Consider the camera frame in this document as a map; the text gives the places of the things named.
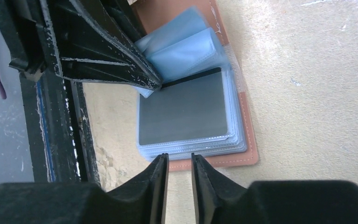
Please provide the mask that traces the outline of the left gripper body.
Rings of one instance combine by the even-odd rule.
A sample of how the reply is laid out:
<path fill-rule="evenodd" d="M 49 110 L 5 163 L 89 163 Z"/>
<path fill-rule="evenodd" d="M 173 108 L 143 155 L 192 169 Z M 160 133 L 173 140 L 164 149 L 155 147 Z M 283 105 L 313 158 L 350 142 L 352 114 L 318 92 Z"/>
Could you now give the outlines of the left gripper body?
<path fill-rule="evenodd" d="M 60 0 L 0 0 L 0 32 L 9 49 L 9 67 L 28 80 L 38 81 L 48 72 L 62 77 L 54 50 L 58 32 L 52 19 Z"/>

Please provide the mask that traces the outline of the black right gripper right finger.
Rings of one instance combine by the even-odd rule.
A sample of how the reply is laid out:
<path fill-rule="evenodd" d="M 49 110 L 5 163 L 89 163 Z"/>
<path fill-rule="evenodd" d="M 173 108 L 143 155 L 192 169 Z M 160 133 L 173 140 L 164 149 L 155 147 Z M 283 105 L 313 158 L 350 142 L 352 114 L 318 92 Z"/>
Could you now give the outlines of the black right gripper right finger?
<path fill-rule="evenodd" d="M 358 185 L 342 180 L 255 181 L 245 188 L 199 154 L 192 184 L 199 224 L 358 224 Z"/>

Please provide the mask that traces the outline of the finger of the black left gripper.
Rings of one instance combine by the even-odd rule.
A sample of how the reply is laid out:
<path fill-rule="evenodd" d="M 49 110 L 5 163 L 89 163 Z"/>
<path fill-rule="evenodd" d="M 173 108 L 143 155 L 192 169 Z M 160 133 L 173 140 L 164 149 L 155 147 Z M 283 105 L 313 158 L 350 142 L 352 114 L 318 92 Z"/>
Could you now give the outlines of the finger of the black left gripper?
<path fill-rule="evenodd" d="M 145 36 L 126 0 L 42 0 L 47 65 L 76 82 L 159 90 L 162 77 L 135 42 Z"/>

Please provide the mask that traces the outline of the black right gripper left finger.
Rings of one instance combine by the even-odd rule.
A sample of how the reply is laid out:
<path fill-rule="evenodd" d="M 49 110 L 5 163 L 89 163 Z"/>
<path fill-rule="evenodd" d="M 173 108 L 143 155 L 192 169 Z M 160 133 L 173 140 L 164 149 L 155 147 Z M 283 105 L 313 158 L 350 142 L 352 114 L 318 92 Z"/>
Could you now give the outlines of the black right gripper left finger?
<path fill-rule="evenodd" d="M 0 184 L 0 224 L 161 224 L 165 220 L 168 154 L 106 192 L 97 184 Z"/>

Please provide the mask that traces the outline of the pink leather card holder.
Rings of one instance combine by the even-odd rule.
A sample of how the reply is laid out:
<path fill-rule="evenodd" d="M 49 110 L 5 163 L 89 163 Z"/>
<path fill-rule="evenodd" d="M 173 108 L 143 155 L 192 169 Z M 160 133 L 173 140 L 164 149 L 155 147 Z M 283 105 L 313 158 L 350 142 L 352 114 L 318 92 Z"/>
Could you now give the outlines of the pink leather card holder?
<path fill-rule="evenodd" d="M 136 46 L 163 78 L 138 88 L 137 147 L 148 161 L 169 155 L 170 171 L 191 155 L 214 167 L 259 160 L 245 82 L 214 0 L 138 0 L 146 36 Z"/>

